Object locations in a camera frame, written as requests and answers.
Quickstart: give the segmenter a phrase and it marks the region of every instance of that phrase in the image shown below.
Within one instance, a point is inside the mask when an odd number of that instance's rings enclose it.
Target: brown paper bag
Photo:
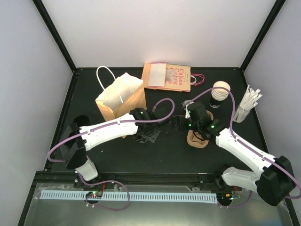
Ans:
[[[98,69],[104,67],[112,74],[114,82],[104,88],[99,77]],[[116,119],[131,110],[142,107],[146,109],[143,80],[125,73],[115,78],[112,71],[101,66],[96,71],[97,79],[103,88],[103,92],[95,100],[96,104],[106,121]]]

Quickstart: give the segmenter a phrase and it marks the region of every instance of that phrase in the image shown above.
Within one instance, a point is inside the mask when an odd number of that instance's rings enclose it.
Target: wire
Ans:
[[[84,180],[83,176],[80,175],[80,174],[79,174],[79,178],[80,178],[81,182],[84,185],[87,185],[87,186],[96,186],[96,185],[102,185],[102,184],[106,184],[106,183],[116,183],[116,184],[119,184],[119,185],[123,186],[124,189],[127,192],[127,203],[122,208],[115,209],[115,208],[110,208],[110,207],[106,207],[106,206],[102,206],[102,205],[98,205],[98,204],[90,204],[90,203],[88,203],[89,196],[87,196],[86,200],[85,200],[85,202],[86,202],[87,205],[96,206],[96,207],[100,207],[100,208],[105,209],[105,210],[112,210],[112,211],[122,211],[122,210],[125,210],[129,206],[129,203],[130,203],[130,193],[129,193],[127,187],[123,183],[121,183],[119,181],[116,181],[116,180],[105,180],[105,181],[101,181],[101,182],[98,182],[98,183],[95,183],[95,184],[89,184],[89,183],[87,183]]]
[[[241,207],[244,207],[245,205],[247,205],[247,204],[252,200],[252,197],[253,197],[253,192],[251,191],[248,200],[247,200],[245,203],[241,204],[241,205],[238,205],[238,206],[223,206],[223,205],[220,204],[219,201],[217,201],[217,204],[218,204],[221,208],[238,209],[238,208],[241,208]]]
[[[154,105],[154,107],[153,107],[153,111],[155,111],[155,109],[157,108],[157,106],[158,106],[161,102],[166,101],[166,100],[168,100],[168,101],[171,102],[171,104],[172,104],[172,109],[171,109],[170,113],[169,113],[167,116],[165,116],[165,117],[163,117],[163,118],[161,118],[161,119],[155,119],[155,120],[121,120],[121,121],[119,121],[119,122],[120,122],[120,124],[121,124],[121,123],[126,123],[126,122],[155,123],[155,122],[159,122],[159,121],[164,121],[164,120],[168,119],[168,118],[174,113],[174,101],[173,101],[172,99],[170,99],[170,98],[164,98],[164,99],[162,99],[162,100],[159,100],[159,101]],[[118,122],[118,121],[109,122],[109,123],[107,123],[107,124],[105,124],[105,125],[101,125],[101,126],[98,126],[98,127],[94,128],[94,129],[91,129],[91,132],[94,132],[94,131],[96,131],[96,130],[98,130],[98,129],[105,128],[105,127],[108,127],[108,126],[111,126],[111,125],[116,125],[116,124],[118,124],[119,122]],[[71,136],[71,137],[69,137],[69,138],[67,138],[67,139],[65,139],[65,140],[63,140],[63,141],[61,141],[61,142],[59,142],[57,145],[55,145],[53,148],[51,148],[50,151],[47,153],[47,159],[48,159],[49,161],[53,161],[53,162],[65,162],[65,160],[61,160],[61,159],[59,159],[59,160],[57,160],[57,159],[52,159],[52,158],[50,157],[50,155],[51,155],[52,152],[53,152],[55,149],[57,149],[59,146],[65,144],[66,142],[68,142],[68,141],[70,141],[70,140],[73,140],[73,139],[78,138],[78,137],[80,137],[80,136],[82,136],[82,135],[85,135],[85,134],[88,134],[88,132],[86,131],[86,132],[83,132],[83,133],[79,133],[79,134],[73,135],[73,136]]]
[[[234,189],[235,189],[235,192],[238,191],[238,193],[240,194],[240,196],[243,196],[243,195],[241,194],[241,192],[237,189],[236,186],[233,186],[233,187],[234,187]]]
[[[106,187],[106,184],[103,184],[103,190],[102,190],[102,192],[104,192],[105,187]]]
[[[198,99],[199,97],[201,97],[202,95],[204,95],[205,93],[207,93],[207,92],[209,92],[209,91],[211,91],[213,89],[223,89],[223,90],[227,91],[229,93],[231,99],[232,99],[232,114],[231,114],[231,119],[230,119],[230,132],[231,132],[231,135],[233,136],[233,138],[236,138],[237,142],[239,142],[242,146],[248,148],[251,152],[253,152],[254,154],[258,155],[263,160],[266,160],[270,164],[272,164],[275,167],[277,167],[279,170],[281,170],[283,173],[285,173],[297,185],[297,187],[300,190],[300,194],[298,196],[286,196],[287,199],[299,199],[299,198],[301,198],[301,184],[296,180],[296,178],[294,178],[288,171],[286,171],[284,168],[282,168],[281,166],[279,166],[277,163],[275,163],[272,160],[264,157],[262,154],[258,153],[253,148],[249,147],[247,144],[245,144],[243,141],[241,141],[236,136],[236,134],[234,133],[234,131],[233,131],[233,119],[234,119],[234,115],[235,115],[235,99],[234,99],[233,94],[230,92],[230,90],[226,89],[225,87],[212,87],[210,89],[205,90],[201,94],[197,95],[191,101],[195,101],[196,99]]]
[[[191,82],[192,86],[200,85],[200,84],[204,83],[204,81],[205,81],[205,76],[203,74],[190,74],[190,76],[195,79],[194,82]],[[202,78],[202,80],[199,81],[199,82],[197,82],[197,78],[196,77]]]

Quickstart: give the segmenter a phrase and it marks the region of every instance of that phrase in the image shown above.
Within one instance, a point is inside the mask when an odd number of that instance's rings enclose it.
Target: black cup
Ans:
[[[209,101],[209,105],[212,108],[218,108],[221,104],[222,104],[223,100],[216,100],[213,98],[213,96],[211,96],[210,101]]]

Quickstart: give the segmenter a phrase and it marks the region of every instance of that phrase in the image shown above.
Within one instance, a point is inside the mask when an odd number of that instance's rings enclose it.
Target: stacked cups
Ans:
[[[228,83],[224,82],[224,81],[217,81],[213,87],[224,87],[228,90],[230,90],[230,86]],[[227,96],[229,95],[229,93],[227,91],[225,91],[224,89],[213,89],[211,91],[211,99],[210,99],[210,106],[213,108],[218,108],[221,103],[224,101],[224,99],[227,98]]]

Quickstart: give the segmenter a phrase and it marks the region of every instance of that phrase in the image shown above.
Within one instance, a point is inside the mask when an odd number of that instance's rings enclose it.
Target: black table surface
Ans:
[[[125,72],[141,78],[142,68],[114,68],[115,76],[121,76]],[[102,92],[102,88],[96,78],[96,69],[81,69],[77,77],[67,115],[63,122],[63,131],[68,124],[73,123],[79,115],[86,115],[90,124],[104,122],[95,99]],[[145,89],[147,108],[152,107],[161,99],[169,97],[175,102],[174,115],[185,114],[181,107],[184,100],[190,100],[202,91],[211,88],[216,81],[225,81],[231,86],[231,92],[238,104],[245,91],[246,82],[238,68],[192,68],[192,73],[201,73],[205,76],[205,82],[196,87],[191,87],[191,92],[177,92],[165,90]],[[113,78],[107,70],[99,70],[100,79],[105,87],[112,83]],[[229,126],[232,108],[231,98],[228,97],[222,105],[213,109],[209,106],[210,93],[200,97],[201,101],[214,115],[214,118],[223,121]],[[162,103],[159,107],[170,107],[171,104]],[[255,111],[251,111],[242,123],[234,123],[234,130],[244,139],[256,147],[265,150],[264,139],[256,119]],[[224,164],[238,169],[249,169],[242,161],[234,157],[226,150],[213,143],[203,149],[194,148],[186,141],[187,131],[171,130],[171,126],[162,127],[161,133],[153,144],[144,144],[134,141],[131,136],[125,139],[117,138],[105,142],[87,152],[89,158],[95,163],[101,172],[115,173],[168,173],[168,174],[198,174],[214,173]],[[61,153],[56,152],[55,158],[60,159]],[[54,163],[52,171],[68,171],[64,164]]]

